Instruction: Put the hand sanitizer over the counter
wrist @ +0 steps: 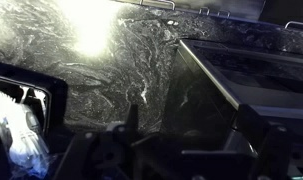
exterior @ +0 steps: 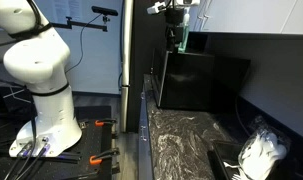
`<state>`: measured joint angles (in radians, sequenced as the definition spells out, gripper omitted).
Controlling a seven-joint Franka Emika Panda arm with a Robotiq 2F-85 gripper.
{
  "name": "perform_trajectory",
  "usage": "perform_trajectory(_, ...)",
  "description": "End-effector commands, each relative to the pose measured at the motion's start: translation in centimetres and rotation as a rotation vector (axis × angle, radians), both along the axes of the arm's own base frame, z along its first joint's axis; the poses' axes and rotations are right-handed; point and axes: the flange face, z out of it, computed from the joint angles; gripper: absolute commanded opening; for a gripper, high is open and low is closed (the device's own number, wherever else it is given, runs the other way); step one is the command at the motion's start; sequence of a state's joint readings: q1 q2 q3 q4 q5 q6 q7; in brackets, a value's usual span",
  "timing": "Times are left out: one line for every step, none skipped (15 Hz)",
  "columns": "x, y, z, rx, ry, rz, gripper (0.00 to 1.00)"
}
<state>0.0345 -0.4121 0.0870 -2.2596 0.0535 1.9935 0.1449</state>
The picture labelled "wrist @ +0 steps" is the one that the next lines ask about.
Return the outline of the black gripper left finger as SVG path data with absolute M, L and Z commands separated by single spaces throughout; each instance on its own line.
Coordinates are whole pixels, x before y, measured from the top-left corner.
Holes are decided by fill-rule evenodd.
M 52 180 L 128 179 L 131 144 L 138 139 L 138 106 L 130 106 L 124 122 L 112 122 L 102 132 L 75 135 Z

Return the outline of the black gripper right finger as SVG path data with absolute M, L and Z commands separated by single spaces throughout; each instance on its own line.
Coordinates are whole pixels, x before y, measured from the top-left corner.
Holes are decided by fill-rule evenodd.
M 303 137 L 241 105 L 236 127 L 256 155 L 236 150 L 183 150 L 183 164 L 203 180 L 303 180 Z

